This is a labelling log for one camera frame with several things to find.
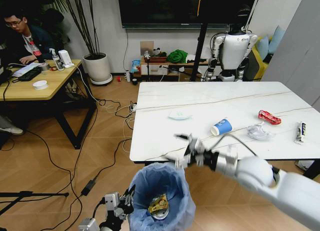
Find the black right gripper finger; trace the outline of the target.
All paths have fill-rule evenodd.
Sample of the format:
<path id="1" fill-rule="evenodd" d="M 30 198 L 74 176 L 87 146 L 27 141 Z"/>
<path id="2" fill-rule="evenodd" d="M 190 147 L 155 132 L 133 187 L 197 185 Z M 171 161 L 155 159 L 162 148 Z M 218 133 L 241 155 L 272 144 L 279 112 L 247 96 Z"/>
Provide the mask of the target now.
<path id="1" fill-rule="evenodd" d="M 190 146 L 190 147 L 196 147 L 198 145 L 198 139 L 193 137 L 191 134 L 189 134 L 189 135 L 175 134 L 174 136 L 177 138 L 188 141 L 188 146 Z"/>
<path id="2" fill-rule="evenodd" d="M 164 157 L 170 162 L 173 162 L 176 168 L 186 169 L 189 165 L 189 155 L 179 156 L 166 154 Z"/>

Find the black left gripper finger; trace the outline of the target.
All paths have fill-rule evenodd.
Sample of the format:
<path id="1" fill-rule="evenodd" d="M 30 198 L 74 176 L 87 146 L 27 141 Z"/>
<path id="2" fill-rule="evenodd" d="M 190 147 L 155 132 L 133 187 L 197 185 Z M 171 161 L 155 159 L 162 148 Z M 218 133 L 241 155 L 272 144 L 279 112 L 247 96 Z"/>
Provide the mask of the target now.
<path id="1" fill-rule="evenodd" d="M 133 197 L 135 194 L 135 188 L 136 188 L 136 185 L 134 184 L 132 187 L 130 187 L 128 189 L 128 192 L 127 192 L 127 201 L 128 202 L 131 202 L 133 200 Z"/>
<path id="2" fill-rule="evenodd" d="M 130 193 L 129 189 L 127 188 L 126 191 L 124 192 L 122 198 L 121 198 L 121 205 L 123 207 L 129 207 L 130 206 Z"/>

